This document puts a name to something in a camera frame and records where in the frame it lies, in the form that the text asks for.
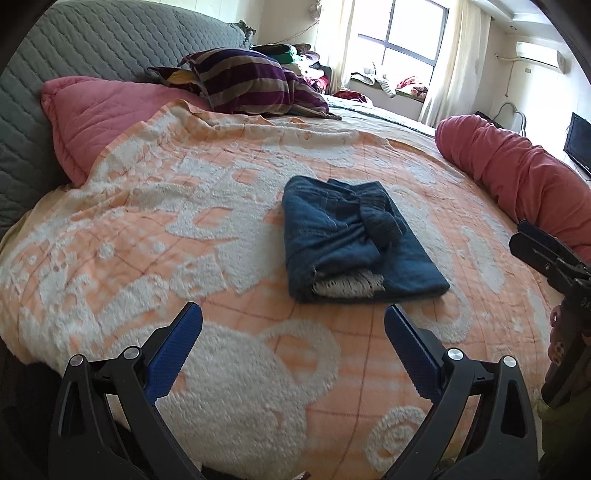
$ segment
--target tv screen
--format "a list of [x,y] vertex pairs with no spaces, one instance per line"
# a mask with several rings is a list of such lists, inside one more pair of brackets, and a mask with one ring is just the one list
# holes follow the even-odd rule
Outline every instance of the tv screen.
[[591,176],[591,124],[576,113],[570,122],[564,151]]

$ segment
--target striped pillow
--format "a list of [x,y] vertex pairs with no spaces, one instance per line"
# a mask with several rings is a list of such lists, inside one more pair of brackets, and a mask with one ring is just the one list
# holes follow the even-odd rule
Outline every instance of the striped pillow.
[[185,63],[215,112],[340,119],[303,78],[256,51],[214,48],[187,55],[178,66]]

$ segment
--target white curtain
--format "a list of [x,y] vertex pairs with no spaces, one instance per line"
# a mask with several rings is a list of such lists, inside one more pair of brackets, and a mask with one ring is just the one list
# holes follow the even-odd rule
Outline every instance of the white curtain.
[[349,83],[347,56],[353,35],[353,12],[356,0],[322,0],[315,50],[320,61],[332,69],[328,93],[335,93]]
[[472,1],[453,0],[420,122],[437,127],[450,116],[474,113],[490,28],[490,15]]

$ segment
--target metal screw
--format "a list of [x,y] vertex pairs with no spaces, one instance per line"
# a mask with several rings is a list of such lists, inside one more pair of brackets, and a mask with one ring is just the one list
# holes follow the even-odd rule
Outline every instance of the metal screw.
[[517,360],[515,360],[515,359],[514,359],[512,356],[506,356],[506,357],[503,359],[503,363],[504,363],[506,366],[508,366],[508,367],[510,367],[510,368],[513,368],[513,367],[515,367],[515,366],[517,365]]
[[70,365],[73,367],[77,367],[82,363],[83,360],[84,357],[82,357],[82,355],[74,355],[72,358],[70,358]]
[[125,352],[123,352],[123,356],[127,360],[133,360],[134,358],[137,358],[138,355],[139,355],[139,348],[137,348],[136,346],[130,346]]
[[452,360],[458,361],[464,358],[464,353],[461,350],[458,350],[457,348],[452,348],[447,352],[447,356]]

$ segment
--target air conditioner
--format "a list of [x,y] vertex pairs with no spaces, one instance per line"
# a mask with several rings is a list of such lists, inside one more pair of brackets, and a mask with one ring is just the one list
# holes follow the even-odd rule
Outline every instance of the air conditioner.
[[566,72],[566,61],[563,55],[553,48],[519,41],[517,42],[517,57],[518,60],[537,63],[561,73]]

